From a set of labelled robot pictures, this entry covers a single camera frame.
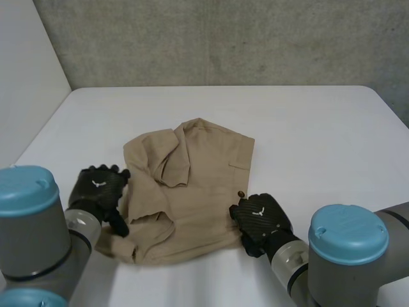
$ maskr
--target concrete wall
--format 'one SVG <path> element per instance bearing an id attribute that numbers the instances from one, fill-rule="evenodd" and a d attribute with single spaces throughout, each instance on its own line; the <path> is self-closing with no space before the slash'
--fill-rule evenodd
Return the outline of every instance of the concrete wall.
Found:
<path id="1" fill-rule="evenodd" d="M 73 89 L 361 84 L 409 125 L 407 0 L 35 0 Z"/>
<path id="2" fill-rule="evenodd" d="M 0 0 L 0 168 L 20 157 L 70 92 L 33 2 Z"/>

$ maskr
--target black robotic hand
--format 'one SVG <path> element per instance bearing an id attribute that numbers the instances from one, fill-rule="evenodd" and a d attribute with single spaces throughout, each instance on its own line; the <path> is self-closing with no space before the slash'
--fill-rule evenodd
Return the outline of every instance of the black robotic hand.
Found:
<path id="1" fill-rule="evenodd" d="M 100 223 L 109 222 L 112 229 L 126 237 L 129 229 L 118 212 L 118 200 L 122 190 L 128 184 L 130 172 L 119 172 L 117 165 L 108 168 L 105 164 L 99 168 L 90 166 L 83 169 L 68 200 L 69 209 L 81 209 L 93 214 Z"/>
<path id="2" fill-rule="evenodd" d="M 287 215 L 269 194 L 251 195 L 248 200 L 242 198 L 229 211 L 242 232 L 242 244 L 249 256 L 263 255 L 266 242 L 272 237 L 278 241 L 288 240 L 289 236 L 296 238 Z"/>

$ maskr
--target khaki shirt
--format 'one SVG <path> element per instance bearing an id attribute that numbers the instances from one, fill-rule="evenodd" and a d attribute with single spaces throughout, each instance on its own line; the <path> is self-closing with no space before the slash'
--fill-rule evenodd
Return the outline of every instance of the khaki shirt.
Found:
<path id="1" fill-rule="evenodd" d="M 200 118 L 124 146 L 131 172 L 126 238 L 104 228 L 99 252 L 136 264 L 170 264 L 237 244 L 228 208 L 247 195 L 254 140 Z"/>

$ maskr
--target blue cap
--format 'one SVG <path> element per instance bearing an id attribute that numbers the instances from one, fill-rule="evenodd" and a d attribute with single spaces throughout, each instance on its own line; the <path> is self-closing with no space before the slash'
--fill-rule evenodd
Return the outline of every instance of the blue cap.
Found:
<path id="1" fill-rule="evenodd" d="M 0 169 L 0 217 L 39 213 L 59 197 L 52 173 L 39 166 Z"/>
<path id="2" fill-rule="evenodd" d="M 311 219 L 310 247 L 322 258 L 341 265 L 368 264 L 381 257 L 389 244 L 383 221 L 355 205 L 328 205 Z"/>
<path id="3" fill-rule="evenodd" d="M 0 307 L 68 307 L 61 296 L 41 289 L 16 288 L 0 294 Z"/>

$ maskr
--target gray concrete wall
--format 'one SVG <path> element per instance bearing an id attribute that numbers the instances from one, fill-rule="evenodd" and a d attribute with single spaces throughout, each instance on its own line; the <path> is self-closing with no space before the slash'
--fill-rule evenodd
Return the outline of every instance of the gray concrete wall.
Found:
<path id="1" fill-rule="evenodd" d="M 73 89 L 361 84 L 409 125 L 408 0 L 34 0 Z"/>

